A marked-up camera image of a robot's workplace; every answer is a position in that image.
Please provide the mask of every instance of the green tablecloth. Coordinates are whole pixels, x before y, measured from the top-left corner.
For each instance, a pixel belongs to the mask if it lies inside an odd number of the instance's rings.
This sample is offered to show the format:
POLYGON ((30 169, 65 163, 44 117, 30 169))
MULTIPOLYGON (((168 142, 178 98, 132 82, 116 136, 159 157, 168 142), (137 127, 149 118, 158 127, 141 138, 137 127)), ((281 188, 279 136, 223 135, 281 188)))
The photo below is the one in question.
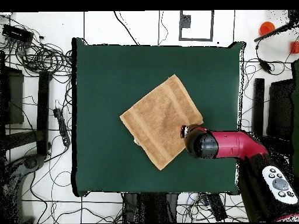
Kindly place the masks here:
POLYGON ((175 74, 207 128, 236 130, 243 43, 231 48, 85 45, 78 38, 72 44, 77 55, 77 127, 72 127, 78 191, 237 190, 233 158, 194 159, 184 150, 159 171, 119 116, 175 74))

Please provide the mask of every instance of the tan towel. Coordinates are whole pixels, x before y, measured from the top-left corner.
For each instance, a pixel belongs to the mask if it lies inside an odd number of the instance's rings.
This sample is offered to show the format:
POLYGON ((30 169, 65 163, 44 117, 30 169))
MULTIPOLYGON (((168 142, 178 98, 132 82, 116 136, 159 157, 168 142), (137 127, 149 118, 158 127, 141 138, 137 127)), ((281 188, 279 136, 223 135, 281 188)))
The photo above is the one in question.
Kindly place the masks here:
POLYGON ((184 150, 184 140, 180 138, 182 125, 203 123, 176 75, 144 96, 120 119, 159 170, 184 150))

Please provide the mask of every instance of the black border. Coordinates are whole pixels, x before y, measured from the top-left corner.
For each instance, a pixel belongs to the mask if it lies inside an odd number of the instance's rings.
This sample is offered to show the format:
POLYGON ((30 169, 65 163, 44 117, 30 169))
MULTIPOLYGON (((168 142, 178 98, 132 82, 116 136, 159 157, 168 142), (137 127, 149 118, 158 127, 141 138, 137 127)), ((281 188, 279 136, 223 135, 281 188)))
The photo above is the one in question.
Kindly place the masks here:
POLYGON ((74 102, 72 108, 72 172, 71 184, 72 192, 79 197, 76 173, 77 173, 77 38, 72 38, 72 100, 74 102))

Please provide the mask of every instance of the orange cup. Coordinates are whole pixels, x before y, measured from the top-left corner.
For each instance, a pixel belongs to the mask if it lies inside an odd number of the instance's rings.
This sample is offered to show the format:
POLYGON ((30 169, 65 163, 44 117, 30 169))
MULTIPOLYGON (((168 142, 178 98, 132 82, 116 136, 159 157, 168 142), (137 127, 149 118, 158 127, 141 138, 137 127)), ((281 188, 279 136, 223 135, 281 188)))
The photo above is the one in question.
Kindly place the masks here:
POLYGON ((272 22, 264 22, 259 28, 259 35, 263 36, 272 32, 275 29, 275 26, 272 22))
POLYGON ((299 53, 299 41, 290 42, 290 51, 292 54, 299 53))

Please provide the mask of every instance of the white button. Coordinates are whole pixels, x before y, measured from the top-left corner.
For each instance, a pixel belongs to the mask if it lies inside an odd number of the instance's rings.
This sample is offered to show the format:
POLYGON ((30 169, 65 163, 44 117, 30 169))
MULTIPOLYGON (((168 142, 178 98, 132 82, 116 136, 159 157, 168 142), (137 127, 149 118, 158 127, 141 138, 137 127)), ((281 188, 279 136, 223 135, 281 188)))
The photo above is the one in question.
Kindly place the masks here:
POLYGON ((286 194, 284 192, 282 192, 282 191, 278 192, 278 195, 281 196, 281 197, 285 197, 286 196, 286 194))

